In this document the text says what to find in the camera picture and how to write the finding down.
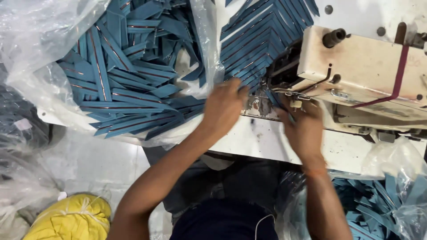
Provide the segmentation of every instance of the red stripe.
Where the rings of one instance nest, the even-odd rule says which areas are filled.
[[[401,53],[401,57],[399,60],[398,72],[396,73],[395,85],[393,87],[393,92],[392,92],[391,96],[384,97],[384,98],[377,99],[377,100],[370,101],[370,102],[366,102],[366,103],[357,104],[357,105],[351,106],[351,108],[360,108],[360,107],[365,107],[365,106],[369,106],[372,104],[376,104],[376,103],[380,103],[380,102],[387,102],[387,101],[391,101],[393,99],[396,99],[399,96],[400,88],[402,86],[402,79],[403,79],[403,74],[405,72],[405,65],[406,65],[406,60],[408,58],[408,51],[409,51],[409,46],[403,46],[402,47],[402,53]]]

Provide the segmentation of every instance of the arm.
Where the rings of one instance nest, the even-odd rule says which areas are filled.
[[[304,111],[298,109],[293,112],[288,99],[283,98],[282,102],[295,119],[295,123],[292,123],[287,112],[276,110],[284,123],[289,143],[306,173],[307,227],[310,236],[316,240],[352,240],[344,210],[321,152],[322,109],[315,102],[305,101]]]
[[[148,218],[181,174],[237,122],[247,88],[239,79],[216,86],[205,104],[202,122],[181,144],[144,172],[127,190],[117,207],[108,240],[148,240]]]

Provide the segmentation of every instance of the hand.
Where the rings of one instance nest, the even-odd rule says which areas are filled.
[[[325,167],[325,160],[321,151],[323,113],[319,103],[314,100],[303,101],[303,110],[297,109],[294,112],[286,96],[281,96],[281,100],[295,120],[295,123],[292,123],[289,120],[288,112],[283,109],[276,109],[277,115],[284,124],[285,135],[292,149],[305,168],[319,169]]]
[[[239,119],[243,103],[248,98],[248,87],[239,91],[240,84],[238,78],[218,84],[206,99],[205,116],[199,128],[216,140],[226,135]]]

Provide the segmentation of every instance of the yellow bag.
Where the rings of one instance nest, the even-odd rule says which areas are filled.
[[[100,197],[67,197],[39,214],[23,240],[105,240],[110,205]]]

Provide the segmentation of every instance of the sewing machine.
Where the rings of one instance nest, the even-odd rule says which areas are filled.
[[[308,27],[302,40],[275,59],[264,81],[290,96],[296,108],[307,99],[320,100],[327,129],[359,135],[377,129],[380,140],[391,142],[395,133],[425,139],[427,35],[416,34],[412,46],[398,35],[399,29],[389,43],[344,29]]]

